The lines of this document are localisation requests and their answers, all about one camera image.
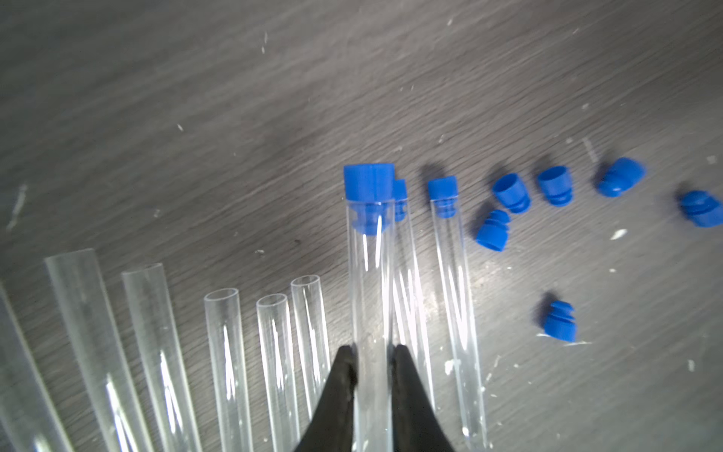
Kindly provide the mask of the test tube with blue stopper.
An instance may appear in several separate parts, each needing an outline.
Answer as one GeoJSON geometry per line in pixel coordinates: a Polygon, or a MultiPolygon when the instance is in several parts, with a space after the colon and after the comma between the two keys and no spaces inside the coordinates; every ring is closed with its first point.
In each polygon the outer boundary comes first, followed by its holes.
{"type": "Polygon", "coordinates": [[[262,297],[256,312],[273,450],[294,451],[300,429],[288,298],[262,297]]]}
{"type": "Polygon", "coordinates": [[[124,271],[122,282],[164,451],[200,451],[188,378],[162,264],[124,271]]]}
{"type": "Polygon", "coordinates": [[[346,206],[349,299],[358,377],[354,412],[358,451],[393,449],[390,350],[394,204],[390,214],[390,226],[369,237],[351,227],[346,206]]]}
{"type": "Polygon", "coordinates": [[[239,291],[223,288],[203,299],[221,448],[252,451],[252,417],[239,291]]]}
{"type": "Polygon", "coordinates": [[[306,405],[312,419],[331,370],[323,289],[318,275],[295,278],[290,287],[306,405]]]}
{"type": "Polygon", "coordinates": [[[436,251],[453,352],[461,433],[471,451],[488,447],[484,383],[476,334],[476,316],[464,242],[461,207],[454,218],[438,218],[430,203],[436,251]]]}

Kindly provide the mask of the blue stopper removed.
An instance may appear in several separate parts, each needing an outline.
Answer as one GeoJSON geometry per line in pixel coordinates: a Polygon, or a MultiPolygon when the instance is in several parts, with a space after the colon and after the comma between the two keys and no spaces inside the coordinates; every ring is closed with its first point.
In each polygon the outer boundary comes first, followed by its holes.
{"type": "Polygon", "coordinates": [[[351,227],[375,237],[391,224],[395,165],[390,163],[344,166],[346,205],[351,227]]]}
{"type": "Polygon", "coordinates": [[[697,227],[712,228],[722,224],[722,203],[707,191],[685,193],[679,206],[685,218],[697,227]]]}
{"type": "Polygon", "coordinates": [[[573,343],[577,335],[574,307],[566,301],[554,301],[544,320],[543,329],[549,337],[573,343]]]}
{"type": "Polygon", "coordinates": [[[538,175],[538,187],[550,205],[564,207],[574,198],[572,175],[566,166],[555,166],[538,175]]]}
{"type": "Polygon", "coordinates": [[[506,174],[493,184],[496,199],[515,215],[523,214],[531,207],[528,190],[518,173],[506,174]]]}
{"type": "Polygon", "coordinates": [[[502,252],[508,242],[510,217],[502,210],[493,210],[485,218],[476,235],[476,243],[480,246],[502,252]]]}

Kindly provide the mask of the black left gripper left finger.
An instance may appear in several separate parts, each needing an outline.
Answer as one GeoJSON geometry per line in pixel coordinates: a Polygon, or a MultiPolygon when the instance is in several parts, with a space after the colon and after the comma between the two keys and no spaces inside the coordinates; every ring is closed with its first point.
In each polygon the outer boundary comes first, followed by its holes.
{"type": "Polygon", "coordinates": [[[310,425],[295,452],[350,452],[357,382],[355,351],[352,346],[341,346],[310,425]]]}

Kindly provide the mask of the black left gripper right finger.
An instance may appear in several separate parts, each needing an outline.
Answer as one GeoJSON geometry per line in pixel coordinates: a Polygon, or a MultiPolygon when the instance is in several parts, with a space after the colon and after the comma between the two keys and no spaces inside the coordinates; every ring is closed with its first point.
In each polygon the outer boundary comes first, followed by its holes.
{"type": "Polygon", "coordinates": [[[395,346],[392,367],[395,451],[454,451],[438,422],[410,350],[395,346]]]}

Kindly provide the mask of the blue stopper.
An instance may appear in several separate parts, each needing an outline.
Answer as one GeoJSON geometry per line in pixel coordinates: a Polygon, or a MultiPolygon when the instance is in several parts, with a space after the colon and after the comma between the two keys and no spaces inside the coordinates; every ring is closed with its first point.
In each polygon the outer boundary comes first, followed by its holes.
{"type": "Polygon", "coordinates": [[[434,179],[427,183],[427,192],[438,218],[454,218],[457,215],[459,200],[458,179],[455,176],[434,179]]]}
{"type": "Polygon", "coordinates": [[[597,190],[604,197],[621,197],[641,182],[646,173],[645,166],[639,161],[621,157],[606,170],[597,185],[597,190]]]}

